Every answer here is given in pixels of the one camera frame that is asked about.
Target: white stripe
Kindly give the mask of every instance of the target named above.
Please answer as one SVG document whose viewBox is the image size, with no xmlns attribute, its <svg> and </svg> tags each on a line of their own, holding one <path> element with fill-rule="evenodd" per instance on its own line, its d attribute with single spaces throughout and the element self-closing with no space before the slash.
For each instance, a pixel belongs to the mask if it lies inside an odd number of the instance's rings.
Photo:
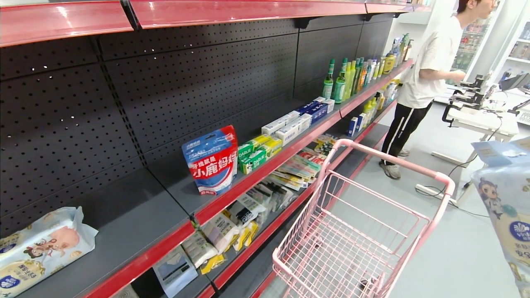
<svg viewBox="0 0 530 298">
<path fill-rule="evenodd" d="M 405 124 L 403 125 L 403 128 L 401 129 L 401 131 L 399 132 L 399 136 L 397 136 L 397 137 L 401 137 L 401 134 L 405 130 L 405 127 L 407 127 L 407 123 L 409 123 L 410 116 L 412 116 L 412 112 L 414 112 L 414 109 L 410 110 L 409 116 L 407 117 L 407 120 L 405 121 Z"/>
<path fill-rule="evenodd" d="M 413 111 L 414 111 L 414 109 L 410 110 L 409 115 L 407 116 L 407 119 L 405 121 L 405 125 L 403 125 L 403 129 L 407 125 L 407 122 L 409 122 L 410 116 L 412 115 Z M 388 154 L 390 152 L 390 147 L 392 147 L 392 143 L 394 143 L 394 140 L 398 136 L 398 132 L 401 135 L 401 132 L 403 131 L 403 129 L 401 128 L 401 124 L 403 123 L 403 119 L 405 119 L 405 117 L 401 117 L 401 120 L 399 121 L 399 126 L 397 127 L 396 131 L 394 132 L 394 135 L 392 136 L 392 139 L 390 140 L 390 144 L 388 145 L 388 148 L 386 149 L 386 152 L 385 152 L 386 154 Z"/>
</svg>

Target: red and blue bag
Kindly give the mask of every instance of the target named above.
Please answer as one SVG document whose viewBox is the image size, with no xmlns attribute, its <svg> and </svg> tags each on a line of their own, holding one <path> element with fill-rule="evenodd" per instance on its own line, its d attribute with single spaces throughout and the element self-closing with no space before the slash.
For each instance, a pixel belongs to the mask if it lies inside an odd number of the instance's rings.
<svg viewBox="0 0 530 298">
<path fill-rule="evenodd" d="M 182 146 L 184 158 L 201 195 L 227 191 L 237 174 L 237 137 L 232 125 Z"/>
</svg>

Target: black pants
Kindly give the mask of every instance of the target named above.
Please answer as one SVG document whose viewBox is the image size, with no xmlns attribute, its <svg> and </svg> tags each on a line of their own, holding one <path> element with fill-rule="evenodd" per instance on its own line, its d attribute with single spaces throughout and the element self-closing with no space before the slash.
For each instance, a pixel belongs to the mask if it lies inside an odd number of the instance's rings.
<svg viewBox="0 0 530 298">
<path fill-rule="evenodd" d="M 391 156 L 398 156 L 403 146 L 408 141 L 410 135 L 418 128 L 420 122 L 432 106 L 432 102 L 423 109 L 412 109 L 402 104 L 396 105 L 394 121 L 390 125 L 388 134 L 381 151 Z"/>
</svg>

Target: shelf bracket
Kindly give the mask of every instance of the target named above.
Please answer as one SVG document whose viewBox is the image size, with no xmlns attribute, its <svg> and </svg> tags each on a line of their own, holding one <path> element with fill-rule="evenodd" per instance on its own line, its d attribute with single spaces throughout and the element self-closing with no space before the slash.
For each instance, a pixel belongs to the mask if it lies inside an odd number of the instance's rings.
<svg viewBox="0 0 530 298">
<path fill-rule="evenodd" d="M 369 22 L 374 15 L 378 15 L 378 14 L 381 14 L 381 13 L 367 13 L 367 14 L 364 14 L 364 21 L 365 22 Z"/>
<path fill-rule="evenodd" d="M 310 20 L 318 19 L 321 16 L 297 17 L 295 18 L 295 27 L 297 29 L 307 29 Z"/>
<path fill-rule="evenodd" d="M 399 16 L 404 14 L 404 13 L 406 13 L 406 12 L 396 12 L 396 13 L 394 13 L 394 19 L 399 18 Z"/>
</svg>

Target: pink shopping cart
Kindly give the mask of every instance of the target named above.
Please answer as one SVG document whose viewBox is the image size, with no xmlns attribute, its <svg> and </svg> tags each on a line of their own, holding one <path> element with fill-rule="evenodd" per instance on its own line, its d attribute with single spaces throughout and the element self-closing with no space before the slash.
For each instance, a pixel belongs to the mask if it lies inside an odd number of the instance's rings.
<svg viewBox="0 0 530 298">
<path fill-rule="evenodd" d="M 445 195 L 433 219 L 328 170 L 341 146 L 443 182 Z M 272 256 L 274 271 L 288 286 L 285 296 L 388 297 L 404 266 L 440 221 L 455 188 L 445 174 L 349 139 L 335 143 L 315 183 L 316 191 Z M 348 186 L 356 189 L 345 200 L 341 195 Z"/>
</svg>

